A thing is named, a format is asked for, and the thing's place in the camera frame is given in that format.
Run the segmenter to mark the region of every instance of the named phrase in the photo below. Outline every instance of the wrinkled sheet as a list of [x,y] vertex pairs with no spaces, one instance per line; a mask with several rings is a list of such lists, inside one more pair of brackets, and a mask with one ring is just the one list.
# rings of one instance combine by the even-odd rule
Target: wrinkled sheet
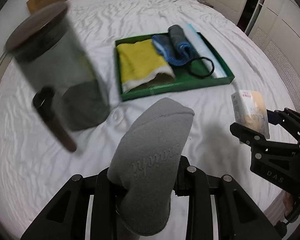
[[[4,228],[19,239],[73,174],[86,177],[108,167],[132,123],[164,97],[195,112],[182,153],[191,165],[213,176],[232,175],[264,211],[281,190],[250,172],[250,148],[239,144],[229,126],[234,122],[231,94],[239,89],[260,91],[270,110],[294,109],[283,81],[265,54],[232,22],[196,0],[70,0],[69,4],[68,17],[95,69],[106,81],[112,111],[97,128],[76,135],[85,150],[70,154],[32,109],[34,91],[16,63],[10,63],[0,85],[0,222]],[[234,73],[234,81],[120,102],[114,41],[166,32],[169,26],[181,22],[191,23],[210,41]],[[280,127],[270,126],[270,136],[275,141],[294,142]],[[146,239],[184,240],[187,201],[172,194],[166,228]]]

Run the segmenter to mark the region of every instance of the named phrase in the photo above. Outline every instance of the yellow fabric with white edge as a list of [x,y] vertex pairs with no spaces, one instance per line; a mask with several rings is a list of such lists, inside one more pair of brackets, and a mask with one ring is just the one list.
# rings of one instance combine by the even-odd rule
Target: yellow fabric with white edge
[[117,49],[121,63],[123,92],[148,83],[159,73],[175,78],[172,68],[156,52],[151,39],[136,43],[122,43],[117,46]]

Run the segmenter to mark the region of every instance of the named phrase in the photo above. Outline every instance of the gray fabric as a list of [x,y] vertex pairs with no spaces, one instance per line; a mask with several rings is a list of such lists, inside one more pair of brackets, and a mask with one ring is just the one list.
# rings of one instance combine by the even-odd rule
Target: gray fabric
[[163,98],[147,109],[122,137],[108,179],[128,192],[118,204],[126,227],[141,236],[164,229],[170,196],[194,112]]

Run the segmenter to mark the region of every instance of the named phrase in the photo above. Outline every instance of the brown handle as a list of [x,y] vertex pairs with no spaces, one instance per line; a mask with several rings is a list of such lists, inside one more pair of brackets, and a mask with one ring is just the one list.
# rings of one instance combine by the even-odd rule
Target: brown handle
[[59,140],[59,142],[69,151],[75,152],[77,150],[77,145],[74,140],[68,135],[66,130],[62,127],[57,117],[52,120],[45,121],[44,123],[53,133],[53,135]]

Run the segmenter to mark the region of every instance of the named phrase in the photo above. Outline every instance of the packaged bread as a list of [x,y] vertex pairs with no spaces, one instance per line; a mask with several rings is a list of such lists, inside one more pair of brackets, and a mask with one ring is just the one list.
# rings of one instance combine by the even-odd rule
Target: packaged bread
[[258,91],[239,90],[231,96],[235,121],[270,138],[266,105]]

